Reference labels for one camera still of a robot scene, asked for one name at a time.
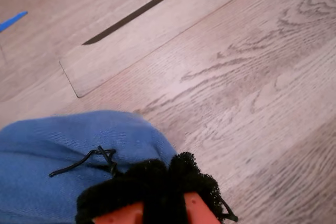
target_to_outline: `orange object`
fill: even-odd
[[[184,194],[189,224],[220,224],[198,193]],[[95,224],[142,224],[143,203],[138,202],[96,217]]]

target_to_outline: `blue fabric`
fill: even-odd
[[[105,165],[94,155],[83,165],[49,178],[101,145],[115,148],[125,172],[132,164],[159,158],[169,164],[174,148],[138,115],[95,111],[13,123],[0,131],[0,223],[74,223],[76,199],[111,175],[89,167]]]

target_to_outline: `laminate flooring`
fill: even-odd
[[[59,9],[68,1],[0,0],[2,20],[30,11],[0,33],[0,126],[100,109],[138,113],[179,152],[195,154],[239,223],[335,223],[336,0],[180,0],[195,1],[181,18],[180,5],[164,0],[139,16],[150,26],[135,19],[87,49],[81,43],[113,15],[103,8],[100,22],[100,11],[86,16],[81,2],[77,24]],[[164,29],[160,12],[174,27]],[[130,52],[116,66],[114,47]]]

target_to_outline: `floor plank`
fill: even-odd
[[[227,194],[240,223],[334,223],[336,118]]]
[[[177,145],[335,37],[335,0],[234,0],[64,111],[136,111]]]
[[[238,185],[336,115],[335,68],[336,39],[187,133],[179,150],[223,187]]]
[[[11,69],[12,65],[3,66],[0,76]],[[53,115],[76,99],[59,63],[50,61],[48,57],[39,58],[32,61],[31,66],[17,67],[8,79],[5,76],[0,79],[0,127],[17,120]]]
[[[93,45],[60,62],[78,97],[145,57],[231,0],[165,0]]]
[[[1,34],[8,61],[50,51],[58,59],[150,0],[16,0],[29,14]]]
[[[105,29],[107,24],[113,23],[147,1],[149,0],[115,0],[114,2],[111,0],[0,0],[1,6],[7,7],[2,18],[9,18],[13,13],[16,14],[19,8],[29,11],[22,20],[0,34],[3,54],[6,56],[6,62],[3,60],[0,62],[2,65],[6,64],[5,67],[0,68],[1,106],[10,108],[19,97],[20,101],[25,100],[25,103],[35,105],[39,95],[41,99],[46,97],[45,90],[38,90],[40,92],[35,93],[30,101],[24,95],[35,90],[36,87],[44,87],[47,83],[55,84],[51,77],[53,74],[60,76],[60,83],[66,86],[64,88],[67,90],[67,97],[73,98],[73,94],[68,90],[71,85],[66,76],[59,73],[62,68],[58,62],[58,55],[95,36]],[[63,89],[63,87],[57,84],[45,89],[50,91],[48,95],[52,97],[58,93],[57,89]],[[19,113],[18,108],[22,109],[21,106],[15,106],[9,110],[10,114],[3,122],[22,119],[21,115],[26,114],[26,111]]]

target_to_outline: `drawstring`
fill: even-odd
[[[225,219],[228,219],[228,220],[232,220],[234,222],[238,222],[238,217],[235,216],[235,214],[232,212],[231,208],[229,207],[229,205],[225,202],[225,200],[222,198],[222,204],[224,205],[224,207],[226,208],[227,210],[227,214],[223,214],[223,217]]]
[[[98,154],[98,155],[103,155],[106,162],[108,163],[109,166],[109,172],[111,173],[112,176],[114,176],[117,172],[117,163],[112,161],[112,156],[113,154],[116,152],[115,149],[110,149],[110,150],[104,150],[100,145],[98,146],[98,150],[90,150],[88,154],[86,154],[86,156],[81,159],[80,161],[74,163],[73,165],[70,165],[66,168],[60,169],[60,170],[56,170],[52,173],[49,174],[49,177],[54,177],[55,175],[61,174],[61,173],[65,173],[71,169],[74,169],[75,167],[83,164],[92,154]]]

